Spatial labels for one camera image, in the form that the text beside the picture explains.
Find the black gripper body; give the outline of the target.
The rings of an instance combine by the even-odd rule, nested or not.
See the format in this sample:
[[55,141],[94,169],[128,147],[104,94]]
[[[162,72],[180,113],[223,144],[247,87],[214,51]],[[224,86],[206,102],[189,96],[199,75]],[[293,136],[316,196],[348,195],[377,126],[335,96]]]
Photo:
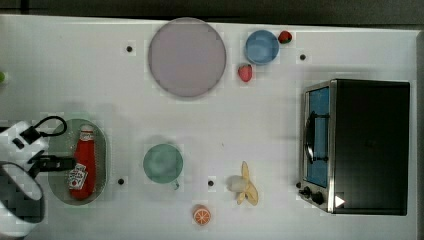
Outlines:
[[36,176],[40,173],[42,165],[49,159],[48,155],[44,154],[44,151],[40,151],[34,157],[32,157],[28,163],[30,164],[30,169],[28,170],[29,175],[32,178],[36,178]]

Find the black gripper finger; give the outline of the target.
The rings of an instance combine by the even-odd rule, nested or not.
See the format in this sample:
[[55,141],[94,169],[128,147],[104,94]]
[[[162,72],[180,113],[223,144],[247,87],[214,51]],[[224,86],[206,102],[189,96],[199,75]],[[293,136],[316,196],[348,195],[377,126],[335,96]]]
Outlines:
[[49,163],[46,166],[48,171],[68,171],[74,169],[76,164],[74,162],[57,162]]
[[47,155],[44,158],[46,159],[46,161],[51,162],[76,162],[76,159],[71,156]]

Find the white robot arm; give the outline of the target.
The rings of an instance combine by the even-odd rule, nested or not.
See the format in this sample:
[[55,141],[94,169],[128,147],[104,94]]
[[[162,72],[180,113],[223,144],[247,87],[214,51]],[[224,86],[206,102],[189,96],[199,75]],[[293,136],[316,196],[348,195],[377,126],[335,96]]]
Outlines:
[[1,240],[27,236],[45,218],[40,172],[71,170],[73,157],[46,155],[44,135],[21,121],[1,131]]

